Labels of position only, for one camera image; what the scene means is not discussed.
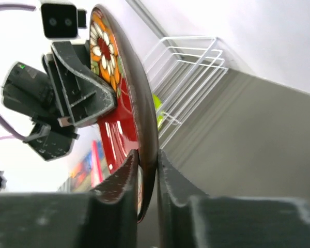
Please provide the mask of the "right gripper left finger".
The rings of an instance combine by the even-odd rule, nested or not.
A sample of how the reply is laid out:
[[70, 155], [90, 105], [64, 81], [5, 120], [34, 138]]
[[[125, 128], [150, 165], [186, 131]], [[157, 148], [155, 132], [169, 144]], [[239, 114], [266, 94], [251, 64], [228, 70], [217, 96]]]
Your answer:
[[0, 194], [0, 247], [136, 247], [138, 154], [88, 193]]

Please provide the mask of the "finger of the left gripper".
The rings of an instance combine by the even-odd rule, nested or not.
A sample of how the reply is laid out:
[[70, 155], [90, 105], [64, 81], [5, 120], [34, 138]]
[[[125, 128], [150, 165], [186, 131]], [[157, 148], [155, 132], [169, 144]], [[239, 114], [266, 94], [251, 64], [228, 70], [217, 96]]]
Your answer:
[[90, 69], [85, 44], [55, 41], [51, 45], [63, 98], [75, 127], [93, 125], [117, 106], [113, 89]]

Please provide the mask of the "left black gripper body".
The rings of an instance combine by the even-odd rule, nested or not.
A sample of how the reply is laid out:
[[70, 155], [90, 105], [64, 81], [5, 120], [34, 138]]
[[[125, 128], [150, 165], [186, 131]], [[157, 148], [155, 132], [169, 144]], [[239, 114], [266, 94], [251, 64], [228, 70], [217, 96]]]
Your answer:
[[51, 161], [69, 154], [78, 138], [74, 126], [62, 127], [68, 120], [60, 78], [51, 53], [42, 56], [44, 72], [17, 62], [3, 84], [3, 105], [31, 118], [34, 126], [24, 139], [34, 152]]

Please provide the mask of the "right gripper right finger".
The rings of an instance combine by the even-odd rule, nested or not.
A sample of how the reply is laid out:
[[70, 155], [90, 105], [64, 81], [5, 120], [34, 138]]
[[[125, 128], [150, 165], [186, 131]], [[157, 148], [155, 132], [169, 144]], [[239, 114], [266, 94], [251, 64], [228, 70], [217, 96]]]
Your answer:
[[300, 198], [211, 197], [159, 151], [161, 247], [310, 247], [310, 207]]

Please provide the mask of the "red floral plate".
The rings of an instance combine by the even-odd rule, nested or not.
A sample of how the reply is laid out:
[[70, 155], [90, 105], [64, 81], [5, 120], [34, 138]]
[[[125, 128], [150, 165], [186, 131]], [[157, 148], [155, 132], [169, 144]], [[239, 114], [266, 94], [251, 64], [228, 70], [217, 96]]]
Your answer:
[[152, 197], [159, 151], [150, 85], [129, 39], [102, 5], [91, 11], [89, 37], [91, 70], [112, 87], [117, 100], [117, 107], [97, 121], [105, 159], [112, 174], [131, 150], [137, 151], [137, 221], [141, 222]]

